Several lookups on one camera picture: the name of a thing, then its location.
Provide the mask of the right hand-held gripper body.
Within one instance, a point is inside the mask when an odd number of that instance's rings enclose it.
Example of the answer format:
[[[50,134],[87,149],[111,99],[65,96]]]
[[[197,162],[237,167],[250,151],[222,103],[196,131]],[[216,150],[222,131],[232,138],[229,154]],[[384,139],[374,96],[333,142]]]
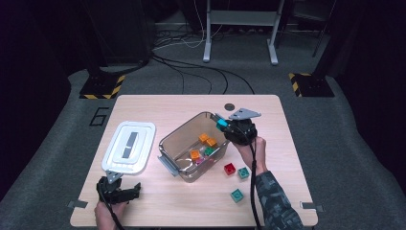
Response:
[[[231,133],[225,133],[225,138],[238,145],[250,145],[258,136],[256,125],[252,122],[252,118],[260,117],[261,114],[247,108],[241,108],[229,116],[228,120],[233,121],[233,125],[229,126]]]

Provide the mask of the black equipment cabinet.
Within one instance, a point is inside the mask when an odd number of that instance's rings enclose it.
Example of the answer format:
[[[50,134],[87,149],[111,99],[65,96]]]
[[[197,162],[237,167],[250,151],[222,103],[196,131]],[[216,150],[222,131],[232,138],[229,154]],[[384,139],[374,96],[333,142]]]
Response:
[[[106,0],[105,57],[110,64],[148,62],[149,29],[142,0]]]

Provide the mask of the person's right hand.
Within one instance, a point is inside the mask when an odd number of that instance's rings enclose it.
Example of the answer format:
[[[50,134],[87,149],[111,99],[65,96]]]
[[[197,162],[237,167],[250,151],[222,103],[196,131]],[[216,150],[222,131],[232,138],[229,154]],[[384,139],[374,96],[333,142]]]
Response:
[[[243,162],[252,169],[253,161],[256,161],[256,175],[268,171],[266,167],[266,141],[262,137],[257,137],[251,146],[234,144],[240,153]]]

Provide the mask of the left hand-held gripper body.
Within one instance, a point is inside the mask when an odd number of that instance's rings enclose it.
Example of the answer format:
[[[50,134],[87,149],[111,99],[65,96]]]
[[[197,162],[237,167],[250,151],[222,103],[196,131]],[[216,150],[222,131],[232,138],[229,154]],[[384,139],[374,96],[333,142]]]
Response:
[[[122,176],[120,172],[107,171],[106,175],[101,177],[97,183],[100,201],[109,204],[117,204],[124,201],[121,190]]]

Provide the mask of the black striped stand base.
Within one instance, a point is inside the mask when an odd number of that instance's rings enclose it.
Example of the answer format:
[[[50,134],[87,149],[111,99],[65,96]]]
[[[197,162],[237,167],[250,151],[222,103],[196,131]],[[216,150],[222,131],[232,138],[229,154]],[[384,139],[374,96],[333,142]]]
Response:
[[[125,76],[107,76],[103,80],[89,78],[79,91],[81,99],[114,99],[124,82]]]
[[[308,73],[289,73],[293,91],[297,97],[334,96],[325,78],[317,79]]]

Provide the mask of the thin black stand leg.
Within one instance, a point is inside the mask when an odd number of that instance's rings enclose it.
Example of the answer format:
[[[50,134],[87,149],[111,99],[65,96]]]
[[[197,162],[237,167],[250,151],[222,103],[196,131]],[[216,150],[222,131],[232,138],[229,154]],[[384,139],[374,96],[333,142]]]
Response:
[[[313,58],[315,58],[316,55],[317,55],[317,53],[318,53],[318,50],[319,50],[319,48],[320,48],[320,45],[321,45],[321,43],[322,43],[322,40],[323,40],[323,38],[324,38],[326,29],[327,29],[327,25],[328,25],[328,21],[326,21],[326,22],[324,23],[323,27],[321,28],[322,30],[321,30],[321,31],[319,32],[319,34],[318,34],[318,41],[317,41],[317,43],[316,43],[315,50],[314,50],[314,52],[313,52],[313,54],[312,54],[312,57],[313,57]]]

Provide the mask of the grey metal table frame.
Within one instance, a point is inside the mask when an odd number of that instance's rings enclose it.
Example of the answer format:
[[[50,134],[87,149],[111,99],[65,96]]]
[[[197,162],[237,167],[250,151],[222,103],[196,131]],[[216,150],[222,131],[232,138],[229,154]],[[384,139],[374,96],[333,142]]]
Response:
[[[271,27],[272,34],[267,39],[267,48],[272,65],[278,65],[275,40],[279,30],[282,18],[282,8],[285,0],[279,0],[276,11],[220,11],[213,10],[211,0],[207,0],[206,9],[206,41],[203,54],[203,61],[211,60],[212,50],[212,26],[213,25],[232,25],[232,26],[262,26]]]

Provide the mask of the person's left hand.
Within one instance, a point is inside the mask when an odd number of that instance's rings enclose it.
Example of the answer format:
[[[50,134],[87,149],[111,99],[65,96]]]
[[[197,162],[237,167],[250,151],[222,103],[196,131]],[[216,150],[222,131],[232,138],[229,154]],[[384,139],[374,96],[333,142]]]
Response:
[[[122,219],[126,206],[127,204],[124,202],[112,205],[112,211],[117,216],[118,220]],[[99,230],[119,230],[104,203],[99,201],[94,209],[94,213]]]

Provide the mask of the clear brown storage box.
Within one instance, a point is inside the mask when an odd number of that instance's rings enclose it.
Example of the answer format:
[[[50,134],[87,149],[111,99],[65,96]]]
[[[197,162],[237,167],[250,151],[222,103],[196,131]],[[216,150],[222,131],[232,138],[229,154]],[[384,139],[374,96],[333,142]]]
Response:
[[[214,148],[210,156],[204,154],[205,148],[208,147],[206,142],[201,143],[198,139],[202,133],[207,133],[209,138],[215,138],[217,141],[216,146],[210,147]],[[192,183],[224,156],[228,144],[229,141],[216,127],[214,114],[205,111],[195,115],[161,140],[159,160],[173,176],[180,176],[186,182]],[[196,160],[191,159],[191,150],[199,150],[200,158],[206,160],[196,165]]]

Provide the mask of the white box lid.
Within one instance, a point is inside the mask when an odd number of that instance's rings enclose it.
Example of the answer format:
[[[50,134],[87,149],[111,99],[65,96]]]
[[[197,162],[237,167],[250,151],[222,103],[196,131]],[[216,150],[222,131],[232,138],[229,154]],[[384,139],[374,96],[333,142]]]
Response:
[[[102,169],[124,174],[140,173],[147,164],[155,131],[153,123],[120,123],[101,161]]]

